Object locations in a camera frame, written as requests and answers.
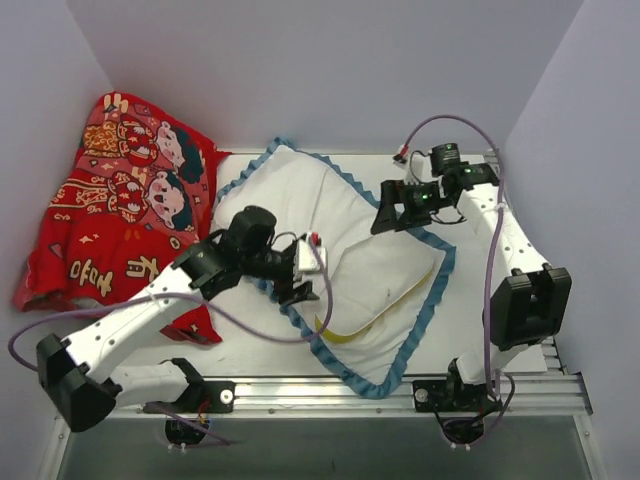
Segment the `white cloth with blue trim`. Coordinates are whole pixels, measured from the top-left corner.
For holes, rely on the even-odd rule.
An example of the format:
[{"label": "white cloth with blue trim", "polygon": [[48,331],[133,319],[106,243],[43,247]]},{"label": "white cloth with blue trim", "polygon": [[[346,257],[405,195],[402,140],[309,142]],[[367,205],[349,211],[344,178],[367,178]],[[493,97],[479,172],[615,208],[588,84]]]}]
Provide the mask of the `white cloth with blue trim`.
[{"label": "white cloth with blue trim", "polygon": [[[372,194],[328,158],[297,152],[279,139],[223,187],[218,199],[214,228],[228,227],[246,205],[260,205],[276,215],[276,232],[320,233],[334,286],[330,329],[349,333],[368,325],[368,330],[349,343],[317,339],[311,352],[356,393],[367,398],[391,393],[442,298],[455,248],[424,229],[372,237],[377,209]],[[272,297],[269,282],[256,284]],[[319,278],[314,291],[319,302],[280,309],[301,335],[311,333],[314,317],[322,318],[326,308]]]}]

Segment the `yellow strip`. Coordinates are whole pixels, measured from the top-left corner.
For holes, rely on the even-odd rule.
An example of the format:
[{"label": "yellow strip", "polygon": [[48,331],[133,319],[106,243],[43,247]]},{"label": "yellow strip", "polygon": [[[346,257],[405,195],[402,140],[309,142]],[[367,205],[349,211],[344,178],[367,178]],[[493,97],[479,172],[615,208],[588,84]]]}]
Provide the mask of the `yellow strip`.
[{"label": "yellow strip", "polygon": [[[413,293],[413,291],[424,285],[424,283],[431,277],[431,273],[433,272],[433,268],[431,270],[429,270],[427,272],[427,274],[422,277],[422,279],[420,279],[420,281],[418,283],[416,283],[413,287],[411,287],[409,290],[407,290],[404,295],[402,295],[400,298],[398,298],[395,302],[389,304],[387,306],[387,308],[385,308],[384,310],[382,310],[382,312],[380,312],[373,320],[371,320],[367,325],[365,325],[364,327],[362,327],[360,330],[358,330],[357,332],[351,333],[349,335],[340,335],[338,333],[332,332],[331,330],[329,330],[328,328],[322,332],[322,337],[325,338],[327,341],[331,342],[331,343],[338,343],[338,344],[342,344],[342,343],[349,343],[352,340],[354,340],[357,336],[362,335],[366,332],[369,331],[369,329],[373,326],[373,324],[376,322],[376,320],[378,320],[382,315],[384,315],[390,308],[398,305],[402,300],[404,300],[408,295],[410,295],[411,293]],[[322,328],[322,320],[320,320],[320,318],[318,318],[318,316],[316,315],[315,318],[315,323],[316,323],[316,332],[318,330],[320,330]]]}]

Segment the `gray floor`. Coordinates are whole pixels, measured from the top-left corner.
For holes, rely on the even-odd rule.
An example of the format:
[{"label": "gray floor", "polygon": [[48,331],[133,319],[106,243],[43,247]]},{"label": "gray floor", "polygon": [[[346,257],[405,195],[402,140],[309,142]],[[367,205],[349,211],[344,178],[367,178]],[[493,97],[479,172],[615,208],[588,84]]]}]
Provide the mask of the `gray floor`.
[{"label": "gray floor", "polygon": [[216,420],[243,443],[169,454],[163,421],[111,419],[68,444],[60,480],[101,479],[583,479],[571,417],[507,418],[471,452],[451,451],[435,420]]}]

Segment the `red pillow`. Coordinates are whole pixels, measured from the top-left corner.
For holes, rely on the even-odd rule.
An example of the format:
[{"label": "red pillow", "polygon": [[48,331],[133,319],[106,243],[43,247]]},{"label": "red pillow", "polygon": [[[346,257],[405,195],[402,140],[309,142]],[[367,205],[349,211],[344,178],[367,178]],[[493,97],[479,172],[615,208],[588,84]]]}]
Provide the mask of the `red pillow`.
[{"label": "red pillow", "polygon": [[[14,304],[66,310],[136,294],[208,235],[216,169],[227,155],[134,95],[104,95],[45,212]],[[171,338],[220,341],[204,308],[174,325],[181,331],[165,331]]]}]

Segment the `cartoon face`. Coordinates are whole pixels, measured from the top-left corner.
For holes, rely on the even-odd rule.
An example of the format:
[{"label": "cartoon face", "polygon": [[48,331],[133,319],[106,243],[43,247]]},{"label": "cartoon face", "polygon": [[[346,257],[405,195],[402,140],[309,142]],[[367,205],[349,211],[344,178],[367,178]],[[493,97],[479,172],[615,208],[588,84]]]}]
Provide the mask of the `cartoon face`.
[{"label": "cartoon face", "polygon": [[191,207],[180,187],[172,172],[162,171],[158,172],[147,192],[151,208],[172,230],[185,230],[191,220]]},{"label": "cartoon face", "polygon": [[171,125],[169,125],[168,122],[163,121],[160,127],[158,127],[156,143],[158,147],[160,147],[162,155],[173,163],[176,168],[185,162],[184,156],[182,155],[182,146],[180,142],[178,142],[178,136],[176,132],[171,129]]}]

